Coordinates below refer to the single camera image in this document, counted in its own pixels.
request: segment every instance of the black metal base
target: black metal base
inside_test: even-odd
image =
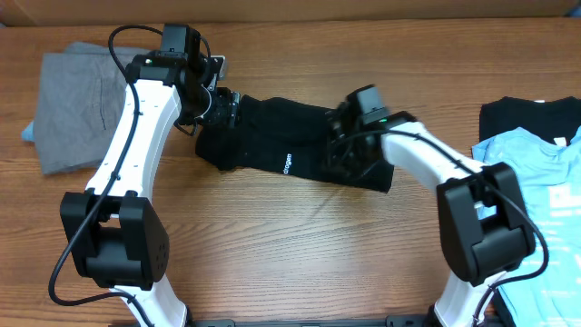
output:
[[[234,322],[197,321],[195,327],[386,327],[383,319],[348,319],[335,321]]]
[[[388,316],[386,327],[424,327],[425,314]]]

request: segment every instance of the black t-shirt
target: black t-shirt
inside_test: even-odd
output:
[[[549,143],[565,137],[571,144],[579,126],[581,100],[573,96],[547,103],[504,97],[480,111],[480,141],[522,127]]]

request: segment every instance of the wood grain surface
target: wood grain surface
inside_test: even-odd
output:
[[[577,0],[0,0],[13,26],[562,16]]]
[[[581,96],[581,21],[481,19],[193,25],[230,60],[222,85],[259,99],[335,107],[374,83],[470,154],[480,106],[504,95]],[[34,117],[43,53],[72,41],[105,45],[105,27],[0,30],[0,325],[104,326],[129,322],[120,300],[59,307],[46,285],[66,240],[59,203],[94,169],[42,176],[20,132]],[[156,48],[157,35],[117,45]],[[381,318],[425,312],[441,294],[434,196],[396,170],[388,194],[240,169],[219,173],[171,131],[153,205],[171,237],[168,276],[196,319]],[[57,292],[101,292],[69,260]]]

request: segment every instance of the black cable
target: black cable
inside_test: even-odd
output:
[[[112,59],[117,64],[117,67],[119,67],[119,70],[123,74],[123,77],[127,81],[127,79],[128,79],[127,72],[123,68],[123,65],[121,64],[121,62],[119,61],[119,58],[117,58],[117,55],[115,54],[115,51],[113,50],[113,40],[114,40],[115,36],[119,32],[126,30],[126,29],[143,29],[143,30],[155,32],[159,35],[161,35],[162,32],[155,29],[155,28],[152,28],[150,26],[126,25],[126,26],[121,26],[121,27],[116,28],[111,33],[111,35],[109,36],[109,53],[111,54]],[[69,300],[60,299],[56,295],[56,291],[55,291],[56,279],[58,277],[59,272],[63,268],[64,262],[66,261],[66,258],[68,257],[69,253],[73,249],[74,245],[78,242],[80,235],[84,233],[84,231],[88,228],[88,226],[91,223],[93,223],[95,215],[97,214],[97,212],[99,210],[99,207],[101,206],[101,204],[105,200],[109,191],[111,191],[111,188],[113,187],[113,184],[115,183],[115,181],[121,179],[121,176],[119,176],[119,171],[121,170],[121,167],[123,165],[123,160],[125,159],[125,156],[127,155],[127,152],[129,151],[129,147],[130,147],[131,142],[133,140],[133,136],[135,135],[135,130],[137,129],[137,121],[139,119],[139,95],[137,94],[137,90],[135,89],[134,84],[128,83],[128,85],[131,88],[131,91],[133,93],[133,102],[135,103],[135,108],[133,110],[133,121],[132,121],[132,125],[131,125],[131,129],[129,131],[129,134],[127,135],[127,141],[125,141],[125,145],[123,146],[121,154],[119,155],[119,160],[117,161],[117,164],[115,165],[113,171],[111,172],[111,177],[109,178],[109,182],[107,182],[107,185],[104,187],[103,191],[101,192],[101,195],[99,195],[99,197],[97,198],[97,201],[95,202],[93,208],[86,215],[83,222],[81,223],[79,228],[76,230],[73,237],[71,237],[71,240],[66,245],[63,253],[61,254],[60,258],[58,259],[56,266],[53,269],[53,273],[51,274],[51,278],[49,280],[49,283],[48,283],[48,294],[49,294],[51,300],[53,300],[53,302],[55,302],[56,304],[59,304],[59,305],[63,305],[63,306],[81,305],[81,304],[95,302],[95,301],[99,301],[102,299],[107,299],[107,298],[117,297],[117,296],[123,297],[123,298],[127,299],[127,303],[133,304],[135,306],[135,309],[139,312],[139,314],[141,315],[142,320],[145,322],[145,324],[148,327],[153,327],[153,324],[150,322],[149,318],[145,314],[145,311],[143,310],[143,307],[141,306],[141,304],[139,304],[135,300],[135,297],[132,296],[131,294],[129,294],[128,292],[123,292],[123,291],[108,292],[108,293],[98,294],[98,295],[94,295],[94,296],[89,296],[89,297],[86,297],[86,298],[80,299],[80,300],[69,301]]]
[[[403,132],[403,131],[394,131],[394,130],[362,132],[362,133],[353,134],[349,137],[346,137],[342,140],[337,141],[335,144],[332,145],[330,151],[333,152],[335,149],[337,149],[338,146],[345,144],[346,142],[350,142],[350,141],[352,141],[356,138],[359,138],[359,137],[367,137],[367,136],[382,135],[382,134],[395,134],[395,135],[407,136],[407,137],[411,137],[411,138],[420,140],[420,141],[426,143],[427,145],[431,146],[434,150],[438,151],[440,154],[442,154],[444,157],[446,157],[448,160],[450,160],[452,163],[454,163],[458,168],[462,169],[466,173],[469,173],[470,175],[477,178],[488,189],[490,189],[490,191],[494,195],[496,195],[502,201],[504,201],[505,203],[507,203],[508,205],[513,207],[518,212],[518,214],[520,214],[525,219],[525,221],[530,225],[531,229],[533,230],[533,232],[537,236],[538,241],[541,243],[541,247],[543,249],[543,263],[536,271],[531,272],[531,273],[527,273],[524,275],[520,275],[520,276],[506,278],[505,280],[502,280],[502,281],[493,282],[488,286],[484,295],[482,295],[482,297],[480,298],[480,301],[478,302],[477,309],[472,317],[472,319],[473,319],[472,327],[476,327],[478,324],[478,316],[480,315],[480,312],[482,311],[482,308],[484,307],[484,303],[486,302],[488,296],[490,296],[490,294],[493,291],[495,291],[498,286],[504,285],[504,284],[509,283],[509,282],[519,282],[519,281],[532,279],[532,278],[538,277],[538,275],[545,272],[545,270],[547,269],[547,266],[548,266],[548,261],[549,261],[547,241],[545,240],[545,237],[543,236],[543,234],[538,230],[538,227],[535,225],[535,223],[533,223],[533,221],[528,217],[528,215],[525,212],[523,212],[522,209],[520,209],[520,207],[518,207],[518,205],[516,203],[514,203],[512,200],[510,200],[510,198],[508,198],[506,195],[504,195],[502,192],[500,192],[496,186],[494,186],[493,184],[491,184],[490,182],[485,180],[480,174],[474,172],[473,170],[471,170],[470,168],[465,166],[460,160],[455,159],[451,154],[447,153],[446,150],[442,149],[439,145],[437,145],[433,141],[421,136],[420,134],[408,133],[408,132]]]
[[[365,169],[362,173],[360,173],[359,175],[350,178],[349,181],[350,182],[357,182],[358,180],[360,180],[361,178],[367,176],[369,174],[369,172],[371,172],[373,170],[373,168],[375,168],[375,166],[377,166],[379,163],[381,162],[381,160],[376,160],[374,161],[369,167],[367,167],[367,169]]]
[[[206,60],[207,60],[207,64],[205,69],[203,70],[203,74],[202,76],[200,76],[200,78],[198,79],[198,83],[200,84],[204,84],[206,82],[206,80],[208,79],[208,76],[210,76],[210,71],[212,70],[212,54],[210,52],[210,44],[208,44],[208,40],[206,40],[205,37],[200,35],[200,39],[202,40],[203,44],[206,46]]]
[[[196,119],[193,120],[193,122],[195,123],[193,129],[191,132],[188,132],[185,130],[185,128],[181,127],[178,124],[178,121],[176,120],[175,122],[173,122],[173,127],[177,128],[178,131],[188,135],[188,136],[195,136],[196,133],[198,133],[198,121]]]

